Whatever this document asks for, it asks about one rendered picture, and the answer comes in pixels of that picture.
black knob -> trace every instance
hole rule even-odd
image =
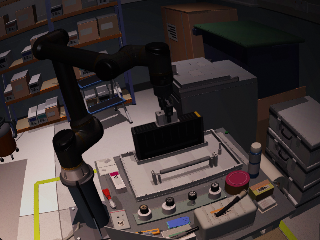
[[[218,192],[219,188],[220,188],[219,183],[217,183],[217,182],[212,183],[212,185],[211,185],[212,192],[214,192],[214,193]]]
[[[149,213],[149,207],[147,205],[141,205],[140,206],[140,212],[142,214],[148,214]]]
[[[168,197],[165,200],[165,204],[167,205],[167,207],[172,207],[175,205],[175,199],[173,197]]]
[[[188,197],[190,201],[195,201],[197,199],[197,193],[195,191],[191,191],[189,192]]]

floor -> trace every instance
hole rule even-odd
[[[133,124],[128,122],[123,108],[118,111],[109,109],[95,115],[103,124],[104,136],[100,142],[83,154],[83,160],[87,164],[94,167],[95,161],[133,151],[131,128],[156,121],[155,112],[159,111],[160,107],[153,90],[137,92],[135,97],[137,105],[127,106]],[[52,139],[63,129],[70,129],[67,121],[18,135],[17,145],[20,151],[14,153],[14,161],[27,159],[20,216],[18,229],[0,227],[2,240],[35,239],[34,184],[60,177],[61,166],[56,157]],[[5,157],[4,160],[5,162],[0,162],[0,165],[13,162],[10,157]],[[94,178],[94,182],[104,201],[97,177]],[[69,208],[74,206],[69,190],[60,181],[39,186],[41,240],[62,240],[69,235],[72,231]],[[293,219],[287,218],[284,223],[298,240],[319,240],[320,205]]]

blue sticky note pad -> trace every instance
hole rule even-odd
[[[169,229],[174,229],[174,228],[178,228],[187,224],[190,224],[190,218],[188,216],[184,216],[184,217],[180,217],[178,219],[175,220],[171,220],[167,222],[168,228]]]

green tabletop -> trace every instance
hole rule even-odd
[[[229,21],[194,25],[194,28],[219,36],[246,49],[300,44],[305,40],[255,21]]]

metal shelving rack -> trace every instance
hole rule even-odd
[[[16,36],[18,34],[23,34],[23,33],[27,32],[27,31],[30,31],[32,29],[35,29],[35,28],[38,28],[38,27],[41,27],[41,26],[44,26],[44,25],[48,25],[49,32],[53,32],[55,30],[55,26],[54,26],[55,22],[62,21],[62,20],[68,19],[68,18],[72,18],[74,16],[85,14],[85,13],[88,13],[88,12],[93,12],[93,11],[97,11],[97,10],[104,9],[104,8],[114,7],[114,11],[118,16],[119,30],[120,30],[121,34],[119,34],[119,36],[116,36],[116,37],[111,37],[110,39],[118,38],[120,48],[122,48],[123,46],[127,45],[127,38],[126,38],[126,33],[125,33],[125,25],[124,25],[124,18],[123,18],[121,0],[112,1],[112,2],[110,2],[108,4],[101,5],[101,6],[94,6],[94,7],[90,7],[90,8],[85,8],[83,10],[72,12],[72,13],[69,13],[69,14],[65,14],[63,16],[60,16],[60,17],[57,17],[57,18],[53,18],[53,19],[51,19],[51,1],[50,0],[45,0],[45,7],[46,7],[47,20],[41,21],[40,23],[38,22],[37,24],[35,24],[33,26],[30,26],[27,29],[24,28],[24,29],[18,30],[17,32],[14,32],[14,33],[11,33],[11,34],[7,34],[7,35],[5,35],[3,37],[0,37],[0,41],[3,41],[5,39],[11,38],[11,37],[14,37],[14,36]],[[100,42],[104,42],[104,41],[108,41],[108,40],[109,40],[108,38],[106,38],[106,39],[101,39],[100,38],[99,40],[93,41],[92,44],[96,44],[96,43],[100,43]],[[91,45],[91,44],[79,44],[79,45],[76,45],[74,47],[75,48],[82,48],[82,47],[85,47],[85,46],[88,46],[88,45]],[[10,102],[6,103],[5,96],[4,96],[4,91],[7,88],[7,81],[6,81],[5,73],[17,70],[17,69],[19,69],[21,67],[24,67],[24,66],[27,66],[29,64],[36,63],[36,62],[38,62],[38,60],[34,59],[34,60],[26,62],[26,63],[19,63],[18,61],[19,60],[15,61],[15,63],[12,64],[12,66],[9,69],[4,70],[4,71],[0,71],[0,75],[2,75],[3,85],[4,85],[4,90],[0,89],[0,98],[2,100],[4,109],[6,111],[7,119],[12,121],[12,119],[14,117],[14,120],[15,120],[16,123],[18,123],[18,118],[17,118],[16,112],[15,112],[13,103],[10,103]],[[136,105],[134,86],[133,86],[132,75],[131,75],[131,71],[130,70],[124,73],[124,79],[125,79],[125,87],[126,87],[126,89],[128,90],[128,92],[131,95],[132,104]],[[24,100],[29,99],[29,98],[30,97],[22,98],[21,101],[24,101]],[[65,110],[65,113],[66,113],[66,117],[68,119],[68,122],[70,122],[71,121],[70,115],[69,115],[69,112],[68,112],[68,109],[67,109],[67,106],[65,104],[65,100],[64,100],[63,96],[62,96],[62,100],[63,100],[63,105],[64,105],[64,110]],[[9,109],[9,106],[11,106],[13,117],[11,116],[11,111]]]

